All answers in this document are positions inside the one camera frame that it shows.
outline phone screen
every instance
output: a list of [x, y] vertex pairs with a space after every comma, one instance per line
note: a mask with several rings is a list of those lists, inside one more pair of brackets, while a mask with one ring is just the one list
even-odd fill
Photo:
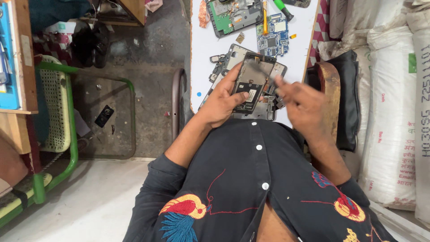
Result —
[[236, 84], [233, 88], [234, 93], [248, 92], [248, 99], [237, 105], [233, 112], [252, 114], [258, 99], [267, 82], [267, 77], [261, 71], [255, 70], [250, 66], [250, 63], [257, 64], [265, 73], [271, 73], [276, 63], [276, 58], [270, 56], [262, 56], [259, 54], [247, 52], [240, 68], [239, 75], [236, 79]]

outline green screwdriver handle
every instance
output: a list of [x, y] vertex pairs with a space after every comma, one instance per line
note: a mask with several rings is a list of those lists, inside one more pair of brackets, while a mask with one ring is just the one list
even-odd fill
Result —
[[287, 8], [285, 7], [285, 4], [282, 2], [282, 0], [273, 0], [275, 2], [275, 5], [278, 7], [279, 10], [285, 15], [287, 21], [290, 21], [294, 18], [294, 15], [292, 15]]

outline hand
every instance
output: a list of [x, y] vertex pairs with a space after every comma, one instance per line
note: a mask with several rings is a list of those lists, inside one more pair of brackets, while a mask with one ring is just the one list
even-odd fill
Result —
[[308, 142], [327, 138], [330, 134], [323, 121], [324, 94], [298, 82], [288, 84], [280, 76], [275, 81], [279, 87], [276, 93], [283, 99], [293, 127]]
[[212, 128], [217, 128], [230, 117], [234, 107], [243, 103], [249, 97], [247, 92], [230, 96], [241, 65], [242, 63], [235, 65], [216, 85], [205, 104], [197, 112], [196, 118], [200, 118]]

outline white worktable surface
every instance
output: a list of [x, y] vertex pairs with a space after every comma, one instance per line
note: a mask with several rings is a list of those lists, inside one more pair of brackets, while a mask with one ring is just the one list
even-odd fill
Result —
[[[258, 52], [257, 30], [255, 25], [248, 26], [238, 32], [218, 39], [215, 36], [211, 21], [206, 28], [199, 26], [199, 6], [201, 0], [192, 0], [191, 7], [191, 110], [197, 110], [209, 91], [212, 83], [209, 82], [209, 75], [212, 73], [215, 64], [209, 61], [209, 57], [226, 54], [232, 43], [244, 48]], [[316, 20], [316, 11], [319, 5], [318, 0], [311, 0], [307, 8], [300, 8], [286, 5], [294, 18], [288, 22], [288, 35], [297, 34], [297, 37], [289, 40], [289, 51], [283, 57], [277, 56], [278, 62], [288, 67], [285, 80], [288, 82], [301, 82], [307, 65], [308, 50], [310, 48], [313, 26]], [[281, 11], [276, 8], [275, 3], [267, 1], [267, 14], [273, 15]], [[245, 34], [245, 39], [241, 44], [236, 42], [240, 32]], [[283, 123], [291, 127], [285, 108], [276, 111], [276, 122]]]

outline black shirt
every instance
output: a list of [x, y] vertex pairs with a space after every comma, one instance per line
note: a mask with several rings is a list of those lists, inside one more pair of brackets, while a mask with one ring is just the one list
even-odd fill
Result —
[[303, 242], [395, 241], [358, 184], [334, 186], [298, 140], [274, 122], [233, 119], [210, 132], [188, 169], [161, 155], [124, 241], [256, 241], [266, 199]]

